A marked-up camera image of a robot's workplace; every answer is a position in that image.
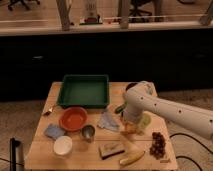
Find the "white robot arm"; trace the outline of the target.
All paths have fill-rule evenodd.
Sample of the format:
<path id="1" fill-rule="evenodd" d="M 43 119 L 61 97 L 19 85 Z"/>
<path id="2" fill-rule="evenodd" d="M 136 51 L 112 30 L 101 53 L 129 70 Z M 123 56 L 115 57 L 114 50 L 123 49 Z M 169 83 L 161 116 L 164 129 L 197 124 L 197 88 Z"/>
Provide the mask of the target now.
<path id="1" fill-rule="evenodd" d="M 154 95 L 152 82 L 130 83 L 124 92 L 126 107 L 123 118 L 127 122 L 138 124 L 143 111 L 152 112 L 170 120 L 206 139 L 213 138 L 213 111 Z"/>

